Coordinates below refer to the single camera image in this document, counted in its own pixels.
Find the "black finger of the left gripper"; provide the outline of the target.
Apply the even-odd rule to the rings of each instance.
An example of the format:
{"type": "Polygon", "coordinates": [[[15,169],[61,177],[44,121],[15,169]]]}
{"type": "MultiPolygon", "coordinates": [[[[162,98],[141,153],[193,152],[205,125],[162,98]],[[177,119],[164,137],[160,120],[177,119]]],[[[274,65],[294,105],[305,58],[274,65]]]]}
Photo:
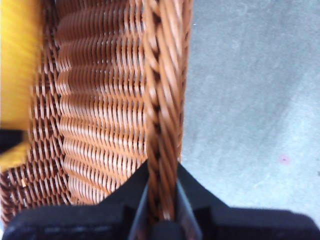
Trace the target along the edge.
{"type": "Polygon", "coordinates": [[[20,129],[0,129],[0,153],[25,142],[27,132],[20,129]]]}

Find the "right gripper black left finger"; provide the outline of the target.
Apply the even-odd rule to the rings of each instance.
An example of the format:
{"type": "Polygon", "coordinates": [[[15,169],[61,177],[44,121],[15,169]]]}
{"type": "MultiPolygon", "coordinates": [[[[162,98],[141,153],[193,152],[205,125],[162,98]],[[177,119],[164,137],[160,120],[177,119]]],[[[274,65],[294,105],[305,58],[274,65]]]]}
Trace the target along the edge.
{"type": "Polygon", "coordinates": [[[147,163],[96,205],[25,209],[7,225],[5,240],[125,240],[147,180],[147,163]]]}

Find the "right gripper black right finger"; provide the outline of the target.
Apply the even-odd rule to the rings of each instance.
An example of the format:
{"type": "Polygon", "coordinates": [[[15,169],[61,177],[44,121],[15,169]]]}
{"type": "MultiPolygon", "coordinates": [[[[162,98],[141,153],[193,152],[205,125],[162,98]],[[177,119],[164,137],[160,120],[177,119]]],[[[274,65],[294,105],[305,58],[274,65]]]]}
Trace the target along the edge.
{"type": "Polygon", "coordinates": [[[318,240],[306,215],[289,210],[236,208],[204,188],[181,164],[178,178],[205,240],[318,240]]]}

